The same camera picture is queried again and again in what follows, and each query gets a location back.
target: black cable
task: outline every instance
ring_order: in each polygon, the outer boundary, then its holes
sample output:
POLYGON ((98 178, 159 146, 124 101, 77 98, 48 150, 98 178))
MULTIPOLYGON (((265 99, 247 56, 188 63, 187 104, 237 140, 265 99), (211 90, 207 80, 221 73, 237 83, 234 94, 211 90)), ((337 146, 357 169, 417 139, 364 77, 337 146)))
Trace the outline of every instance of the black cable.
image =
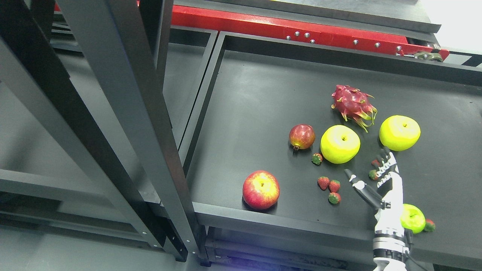
MULTIPOLYGON (((412 251, 412 248, 413 248, 413 245, 414 245, 414 242, 413 242, 413 237, 414 237, 414 233, 412 230, 409 230, 409 229, 405 229, 405 238, 407 240, 407 246, 408 246, 408 251, 411 252, 412 251)), ((425 267, 421 266, 418 262, 416 262, 414 260, 414 258, 412 256, 410 256, 409 252, 405 252, 405 255, 407 255, 407 258, 409 258, 410 260, 412 260, 412 262, 414 262, 418 267, 420 267, 421 269, 425 270, 425 271, 428 271, 425 267)))
POLYGON ((429 271, 428 269, 426 269, 425 267, 421 266, 417 261, 414 260, 414 258, 412 258, 412 256, 410 256, 410 254, 408 254, 407 252, 405 252, 405 255, 407 255, 407 257, 412 260, 412 262, 414 262, 418 267, 420 267, 421 269, 425 270, 425 271, 429 271))

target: yellow-green apple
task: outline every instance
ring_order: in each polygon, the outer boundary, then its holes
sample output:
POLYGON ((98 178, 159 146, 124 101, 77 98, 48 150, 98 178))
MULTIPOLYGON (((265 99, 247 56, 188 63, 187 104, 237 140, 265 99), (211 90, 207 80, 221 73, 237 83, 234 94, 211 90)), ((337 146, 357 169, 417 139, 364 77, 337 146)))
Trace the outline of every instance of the yellow-green apple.
POLYGON ((326 160, 334 164, 350 161, 358 150, 360 150, 360 138, 344 125, 328 128, 321 137, 321 153, 326 160))
POLYGON ((384 146, 402 151, 415 145, 420 138, 420 126, 412 118, 394 115, 382 123, 379 135, 384 146))
POLYGON ((404 228, 410 229, 414 233, 419 233, 425 228, 425 216, 420 209, 411 204, 403 204, 400 222, 404 228))
POLYGON ((251 173, 242 186, 244 201, 255 210, 268 209, 280 197, 280 185, 273 174, 258 170, 251 173))

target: black table surface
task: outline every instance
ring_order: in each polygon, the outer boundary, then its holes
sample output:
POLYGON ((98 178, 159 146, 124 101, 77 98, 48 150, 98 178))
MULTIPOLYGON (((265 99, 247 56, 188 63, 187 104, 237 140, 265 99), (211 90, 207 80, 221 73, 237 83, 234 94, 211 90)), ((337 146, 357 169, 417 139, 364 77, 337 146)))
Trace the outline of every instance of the black table surface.
POLYGON ((289 58, 226 50, 202 124, 187 180, 195 202, 251 211, 242 201, 242 184, 255 170, 279 181, 281 196, 268 214, 354 230, 373 230, 373 210, 351 188, 343 169, 366 182, 381 143, 378 131, 391 115, 415 119, 419 141, 396 152, 403 177, 404 202, 435 221, 435 232, 415 236, 426 250, 482 259, 482 92, 480 87, 405 75, 340 67, 289 58), (365 133, 331 109, 337 84, 373 95, 375 125, 365 133), (293 153, 290 129, 313 126, 316 140, 293 153), (310 162, 330 126, 352 128, 361 139, 345 164, 310 162), (341 203, 328 203, 317 178, 341 182, 341 203))

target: green apple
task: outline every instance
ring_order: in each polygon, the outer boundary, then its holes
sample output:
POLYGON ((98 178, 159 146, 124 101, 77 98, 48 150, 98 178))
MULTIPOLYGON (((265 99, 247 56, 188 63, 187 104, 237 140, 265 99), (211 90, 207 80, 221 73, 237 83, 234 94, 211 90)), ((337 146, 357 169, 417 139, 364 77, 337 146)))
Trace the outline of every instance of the green apple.
POLYGON ((334 164, 350 161, 359 149, 360 138, 344 125, 328 128, 321 137, 321 153, 326 160, 334 164))
POLYGON ((384 146, 402 151, 415 145, 420 138, 420 126, 412 118, 394 115, 382 123, 379 135, 384 146))
POLYGON ((425 216, 420 209, 411 204, 403 204, 400 222, 402 222, 404 228, 412 230, 414 234, 423 231, 425 228, 425 216))

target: robotic hand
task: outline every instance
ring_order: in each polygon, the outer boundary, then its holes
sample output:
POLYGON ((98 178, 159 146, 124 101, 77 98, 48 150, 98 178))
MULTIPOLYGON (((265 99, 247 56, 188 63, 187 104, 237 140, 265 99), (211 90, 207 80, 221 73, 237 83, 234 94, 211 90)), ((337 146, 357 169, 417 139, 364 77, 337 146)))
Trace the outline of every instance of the robotic hand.
POLYGON ((400 222, 403 211, 403 187, 397 161, 384 147, 372 162, 378 178, 377 191, 345 169, 355 191, 375 210, 377 224, 373 240, 374 271, 406 271, 409 248, 405 245, 404 228, 400 222))

